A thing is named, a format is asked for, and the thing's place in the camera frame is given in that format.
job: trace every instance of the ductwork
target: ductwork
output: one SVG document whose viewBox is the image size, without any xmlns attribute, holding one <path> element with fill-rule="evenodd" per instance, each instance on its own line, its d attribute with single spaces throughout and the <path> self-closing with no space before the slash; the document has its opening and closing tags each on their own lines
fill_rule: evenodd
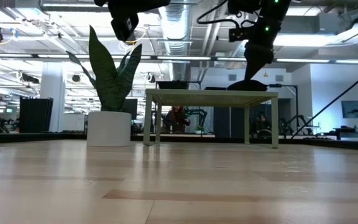
<svg viewBox="0 0 358 224">
<path fill-rule="evenodd" d="M 162 17 L 161 28 L 164 38 L 173 40 L 187 40 L 190 34 L 190 6 L 171 4 L 166 7 L 161 7 L 159 11 Z M 165 49 L 168 55 L 188 55 L 189 43 L 166 42 Z M 189 80 L 190 74 L 186 74 L 187 66 L 187 63 L 171 63 L 171 79 Z"/>
</svg>

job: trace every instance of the desk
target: desk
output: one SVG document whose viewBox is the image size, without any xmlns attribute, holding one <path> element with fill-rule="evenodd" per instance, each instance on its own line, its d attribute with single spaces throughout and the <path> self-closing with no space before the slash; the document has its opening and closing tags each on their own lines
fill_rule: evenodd
<svg viewBox="0 0 358 224">
<path fill-rule="evenodd" d="M 358 138 L 358 132 L 354 128 L 334 128 L 337 140 L 341 138 Z"/>
<path fill-rule="evenodd" d="M 223 90 L 146 90 L 143 143 L 150 145 L 152 102 L 157 105 L 155 142 L 160 142 L 162 106 L 220 106 L 244 108 L 244 142 L 249 144 L 249 108 L 272 101 L 272 147 L 278 148 L 278 93 Z"/>
</svg>

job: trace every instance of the ceiling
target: ceiling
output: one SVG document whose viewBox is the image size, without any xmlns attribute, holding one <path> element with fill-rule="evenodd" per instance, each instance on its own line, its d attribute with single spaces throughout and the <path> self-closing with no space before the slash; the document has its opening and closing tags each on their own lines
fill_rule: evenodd
<svg viewBox="0 0 358 224">
<path fill-rule="evenodd" d="M 2 28 L 3 41 L 0 45 L 0 53 L 11 54 L 65 54 L 65 51 L 71 51 L 74 54 L 88 54 L 88 38 L 89 25 L 95 28 L 95 31 L 100 41 L 106 46 L 111 54 L 122 55 L 131 50 L 131 45 L 123 44 L 118 41 L 112 30 L 110 21 L 111 15 L 107 8 L 100 7 L 60 7 L 57 4 L 92 4 L 92 1 L 44 1 L 41 12 L 37 8 L 28 7 L 16 11 L 8 10 L 6 7 L 0 8 L 0 27 Z M 238 42 L 229 43 L 227 33 L 228 29 L 233 25 L 223 22 L 217 31 L 217 35 L 213 36 L 213 32 L 206 38 L 208 31 L 207 25 L 199 25 L 196 18 L 203 12 L 210 9 L 214 2 L 208 0 L 172 0 L 173 4 L 186 3 L 190 6 L 190 35 L 186 40 L 189 44 L 188 55 L 199 56 L 202 55 L 202 48 L 204 40 L 208 40 L 208 47 L 212 44 L 209 55 L 215 56 L 233 56 L 234 52 L 239 49 Z M 296 21 L 301 28 L 308 26 L 308 21 L 319 15 L 328 15 L 338 17 L 339 12 L 347 12 L 342 14 L 341 21 L 342 28 L 349 25 L 349 20 L 352 18 L 352 11 L 358 10 L 358 1 L 317 1 L 306 0 L 301 3 L 292 3 L 288 11 L 287 18 Z M 140 13 L 140 24 L 136 29 L 135 36 L 137 44 L 143 44 L 143 55 L 166 55 L 164 33 L 161 27 L 161 18 L 155 13 Z M 249 15 L 249 19 L 255 19 L 253 15 Z M 275 57 L 277 58 L 358 58 L 358 45 L 348 46 L 330 46 L 323 47 L 317 45 L 315 47 L 300 47 L 291 45 L 292 42 L 283 44 L 291 38 L 285 36 L 291 32 L 291 27 L 285 27 L 285 24 L 290 25 L 290 20 L 284 21 L 283 30 L 285 33 L 280 33 L 277 45 L 274 47 Z M 328 37 L 334 36 L 334 33 L 315 33 L 313 35 L 326 35 Z M 306 40 L 316 43 L 317 40 Z M 0 58 L 0 85 L 6 86 L 26 86 L 28 83 L 20 81 L 18 78 L 18 71 L 31 75 L 42 81 L 42 61 L 40 60 L 6 60 Z M 70 62 L 65 63 L 65 70 L 67 71 L 67 101 L 75 100 L 76 102 L 87 102 L 87 99 L 96 97 L 96 92 L 92 90 L 89 80 L 82 74 L 82 70 L 78 65 Z M 84 62 L 83 65 L 91 71 L 89 62 Z M 191 66 L 198 67 L 198 63 L 191 63 Z M 293 67 L 291 63 L 273 63 L 267 65 L 267 68 L 287 68 Z M 142 99 L 142 90 L 144 88 L 154 88 L 155 84 L 148 81 L 148 75 L 154 75 L 157 80 L 170 80 L 170 64 L 167 62 L 159 63 L 144 63 L 142 62 L 137 69 L 134 79 L 134 89 L 137 90 L 133 97 Z M 237 63 L 233 68 L 245 68 L 244 63 Z M 73 82 L 72 76 L 80 75 L 80 82 Z M 39 94 L 39 87 L 34 85 L 34 88 L 0 88 L 0 96 L 3 98 L 7 95 L 17 96 L 37 96 Z M 67 110 L 74 107 L 72 102 L 67 102 Z"/>
</svg>

